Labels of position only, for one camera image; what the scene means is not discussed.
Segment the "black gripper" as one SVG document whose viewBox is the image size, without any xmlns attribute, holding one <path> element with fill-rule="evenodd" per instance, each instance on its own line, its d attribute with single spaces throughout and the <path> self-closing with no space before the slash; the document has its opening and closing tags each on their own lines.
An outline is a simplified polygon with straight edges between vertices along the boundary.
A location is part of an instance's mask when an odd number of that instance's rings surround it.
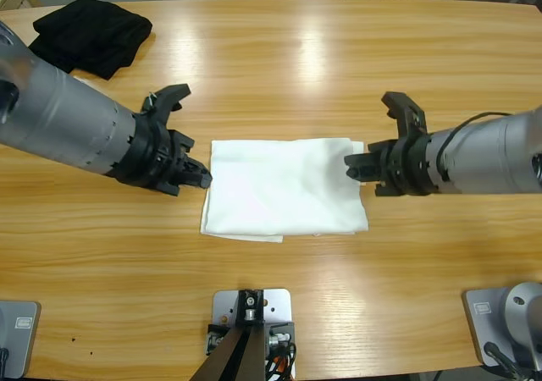
<svg viewBox="0 0 542 381">
<path fill-rule="evenodd" d="M 177 130 L 169 130 L 154 119 L 135 117 L 135 133 L 129 149 L 112 167 L 118 182 L 177 196 L 181 185 L 208 189 L 213 177 L 207 167 L 188 157 L 194 141 Z"/>
<path fill-rule="evenodd" d="M 358 182 L 378 182 L 374 191 L 378 197 L 430 195 L 429 143 L 429 137 L 403 137 L 369 144 L 371 154 L 344 157 L 349 166 L 346 175 Z"/>
</svg>

